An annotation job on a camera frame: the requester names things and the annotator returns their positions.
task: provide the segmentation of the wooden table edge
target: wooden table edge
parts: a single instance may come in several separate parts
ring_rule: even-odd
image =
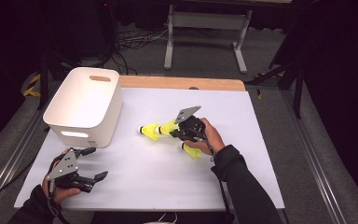
[[[120,76],[119,80],[121,87],[124,88],[162,88],[181,90],[197,88],[206,91],[246,91],[244,83],[238,79]]]

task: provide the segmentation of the white tabletop surface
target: white tabletop surface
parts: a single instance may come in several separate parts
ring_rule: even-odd
[[[62,207],[91,211],[221,211],[225,209],[210,156],[197,161],[180,149],[181,141],[161,136],[153,141],[138,134],[140,126],[164,124],[183,108],[201,105],[195,113],[207,118],[246,159],[251,173],[277,208],[282,195],[247,91],[193,91],[123,88],[123,107],[108,147],[78,158],[81,176],[108,171],[91,193],[66,200]],[[50,131],[40,149],[15,207],[21,207],[42,182],[51,161],[69,146]]]

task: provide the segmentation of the person's arm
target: person's arm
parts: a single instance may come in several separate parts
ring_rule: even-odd
[[[53,195],[54,207],[58,206],[63,200],[75,196],[81,192],[80,189],[60,189],[56,188]],[[30,198],[25,201],[24,205],[17,211],[8,224],[22,224],[22,223],[52,223],[55,216],[48,208],[48,181],[43,178],[42,186],[36,186],[31,192]]]
[[[48,198],[40,185],[31,192],[30,198],[8,221],[8,224],[52,223],[54,216],[48,209]]]
[[[201,119],[205,124],[205,135],[213,147],[215,166],[212,171],[221,181],[227,182],[228,193],[237,214],[238,221],[247,223],[282,223],[270,197],[255,177],[249,172],[245,159],[232,145],[226,146],[222,137],[207,119]],[[196,147],[207,155],[211,150],[203,142],[185,141],[189,147]]]

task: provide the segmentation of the human hand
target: human hand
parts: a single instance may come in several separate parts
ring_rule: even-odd
[[[69,151],[69,149],[66,149],[62,154],[66,154]],[[59,163],[59,161],[56,161],[54,163],[54,167]],[[42,189],[46,194],[46,197],[48,197],[48,180],[47,180],[48,174],[46,174],[45,178],[43,178],[42,182]],[[72,188],[72,189],[61,189],[56,188],[53,195],[53,201],[56,204],[60,204],[63,200],[70,198],[72,196],[75,196],[81,192],[80,189]]]
[[[208,138],[209,144],[213,147],[214,154],[216,154],[226,145],[223,143],[220,133],[207,119],[200,120],[205,124],[205,135]],[[205,142],[191,142],[187,140],[185,141],[185,145],[189,147],[199,148],[203,153],[212,156],[212,152]]]

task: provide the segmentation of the black jacket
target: black jacket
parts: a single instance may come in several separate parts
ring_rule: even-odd
[[[234,146],[229,145],[220,150],[214,163],[212,171],[221,181],[227,182],[241,224],[282,224],[272,200],[249,172],[245,159]],[[45,224],[52,223],[53,218],[48,210],[47,198],[39,185],[8,223]]]

